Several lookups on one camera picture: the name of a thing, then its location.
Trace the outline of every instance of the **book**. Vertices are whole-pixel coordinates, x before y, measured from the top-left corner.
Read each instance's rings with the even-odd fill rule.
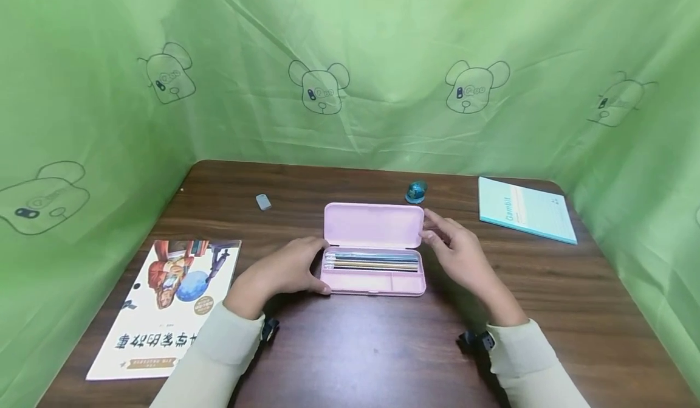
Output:
[[[240,241],[156,241],[87,373],[170,376],[231,285]]]
[[[539,237],[578,243],[566,201],[556,193],[479,177],[479,219]]]

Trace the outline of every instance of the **pencil case lid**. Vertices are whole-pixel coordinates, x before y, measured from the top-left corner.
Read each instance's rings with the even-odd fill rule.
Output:
[[[331,202],[323,211],[323,237],[333,246],[415,248],[423,217],[418,206]]]

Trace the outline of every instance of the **bear cartoon drawing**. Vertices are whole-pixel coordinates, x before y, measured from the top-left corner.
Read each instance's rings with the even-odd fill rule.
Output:
[[[505,61],[497,61],[489,66],[469,67],[460,60],[450,68],[445,82],[452,86],[447,96],[447,107],[457,113],[476,113],[489,104],[492,89],[506,84],[510,77],[510,66]]]
[[[340,63],[333,63],[327,71],[310,71],[304,63],[295,60],[289,65],[289,77],[302,88],[302,103],[314,113],[336,114],[343,106],[340,90],[350,84],[350,73]]]
[[[627,80],[627,74],[622,71],[616,72],[612,82],[603,95],[598,95],[598,108],[588,117],[589,121],[617,127],[628,113],[637,110],[644,95],[657,86],[655,81],[642,84]]]
[[[153,54],[148,59],[139,58],[139,61],[146,63],[148,86],[153,87],[161,103],[172,103],[197,91],[185,72],[192,67],[192,58],[179,44],[166,43],[159,54]]]
[[[0,190],[0,218],[24,235],[56,227],[88,201],[89,192],[74,186],[83,176],[83,166],[74,161],[41,167],[36,178]]]

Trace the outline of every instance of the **light blue notebook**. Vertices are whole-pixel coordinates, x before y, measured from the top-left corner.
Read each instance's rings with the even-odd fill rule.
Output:
[[[479,219],[540,237],[577,244],[561,195],[479,177]]]

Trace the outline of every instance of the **green cloth backdrop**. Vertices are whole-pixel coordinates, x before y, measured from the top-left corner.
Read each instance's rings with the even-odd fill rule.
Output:
[[[195,161],[553,179],[700,393],[700,0],[0,0],[0,406]]]

